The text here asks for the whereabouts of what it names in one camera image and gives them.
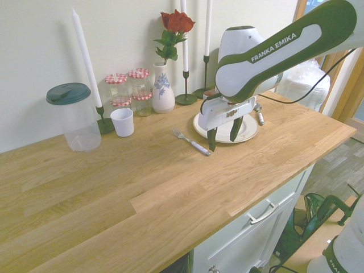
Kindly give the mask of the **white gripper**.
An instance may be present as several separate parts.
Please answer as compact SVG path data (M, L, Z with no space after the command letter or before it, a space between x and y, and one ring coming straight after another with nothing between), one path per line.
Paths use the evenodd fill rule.
M217 127L233 120L230 141L235 141L241 128L243 116L253 111L256 99L257 97L253 96L241 103L229 104L221 96L216 97L213 95L204 97L200 108L198 125L207 131L209 149L211 151L215 151L216 149Z

